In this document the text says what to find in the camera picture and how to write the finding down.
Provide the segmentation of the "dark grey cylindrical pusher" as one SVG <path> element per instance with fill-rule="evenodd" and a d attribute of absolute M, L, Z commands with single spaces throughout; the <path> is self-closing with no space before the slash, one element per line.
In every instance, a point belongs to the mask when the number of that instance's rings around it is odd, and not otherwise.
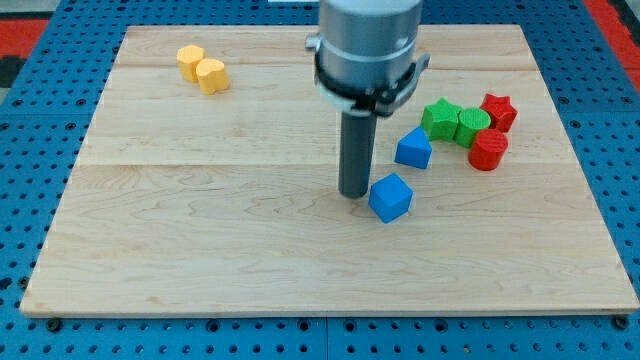
<path fill-rule="evenodd" d="M 338 190 L 350 199 L 368 190 L 377 117 L 373 114 L 341 114 Z"/>

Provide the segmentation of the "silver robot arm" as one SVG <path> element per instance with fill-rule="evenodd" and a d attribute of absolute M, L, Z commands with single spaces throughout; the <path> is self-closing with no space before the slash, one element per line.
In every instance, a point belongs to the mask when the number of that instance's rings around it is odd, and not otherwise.
<path fill-rule="evenodd" d="M 414 56 L 422 0 L 324 0 L 314 54 L 314 83 L 340 110 L 338 191 L 363 197 L 369 186 L 377 120 L 413 95 L 430 56 Z"/>

